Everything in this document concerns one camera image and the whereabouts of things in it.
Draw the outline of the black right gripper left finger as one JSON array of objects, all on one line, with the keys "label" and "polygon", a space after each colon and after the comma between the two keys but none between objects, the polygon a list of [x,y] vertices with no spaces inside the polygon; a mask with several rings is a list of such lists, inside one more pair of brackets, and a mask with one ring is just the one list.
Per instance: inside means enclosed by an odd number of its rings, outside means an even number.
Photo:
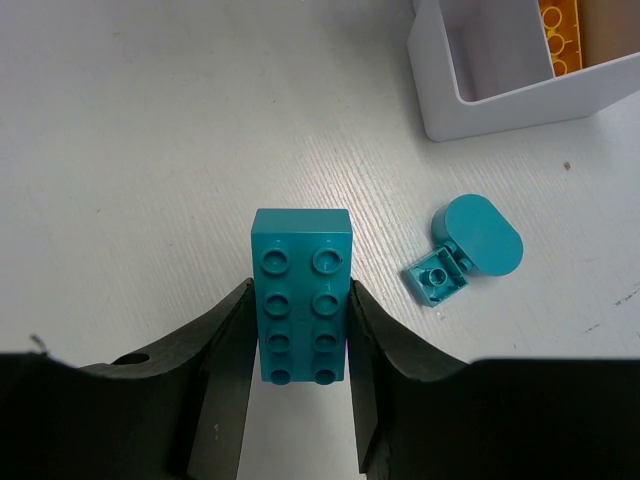
[{"label": "black right gripper left finger", "polygon": [[233,479],[257,345],[255,290],[111,363],[1,356],[5,479]]}]

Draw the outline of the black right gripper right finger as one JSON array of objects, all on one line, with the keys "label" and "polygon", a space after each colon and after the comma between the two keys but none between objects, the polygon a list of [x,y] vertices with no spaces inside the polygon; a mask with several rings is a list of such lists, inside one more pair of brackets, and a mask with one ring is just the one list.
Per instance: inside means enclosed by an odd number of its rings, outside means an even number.
[{"label": "black right gripper right finger", "polygon": [[359,282],[347,339],[369,479],[635,479],[635,359],[466,363],[390,316]]}]

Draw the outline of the small teal lego brick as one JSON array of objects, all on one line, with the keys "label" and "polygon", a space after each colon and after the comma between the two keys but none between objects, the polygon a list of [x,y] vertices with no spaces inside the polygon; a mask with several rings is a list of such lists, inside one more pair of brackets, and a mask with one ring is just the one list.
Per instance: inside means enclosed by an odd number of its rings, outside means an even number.
[{"label": "small teal lego brick", "polygon": [[463,270],[446,246],[405,268],[401,277],[416,302],[431,308],[468,285]]}]

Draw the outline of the teal rectangular lego brick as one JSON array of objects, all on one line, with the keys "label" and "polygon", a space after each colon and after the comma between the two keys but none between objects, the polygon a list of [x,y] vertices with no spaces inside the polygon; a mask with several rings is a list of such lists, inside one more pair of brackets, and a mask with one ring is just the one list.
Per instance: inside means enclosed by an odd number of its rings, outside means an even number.
[{"label": "teal rectangular lego brick", "polygon": [[343,380],[352,246],[345,209],[257,210],[251,252],[264,381]]}]

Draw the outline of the yellow lego brick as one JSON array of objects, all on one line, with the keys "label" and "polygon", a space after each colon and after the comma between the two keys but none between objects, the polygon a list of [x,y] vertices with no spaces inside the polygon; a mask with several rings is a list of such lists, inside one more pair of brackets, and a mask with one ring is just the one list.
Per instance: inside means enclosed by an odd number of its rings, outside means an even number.
[{"label": "yellow lego brick", "polygon": [[583,68],[577,0],[539,0],[538,6],[556,77]]}]

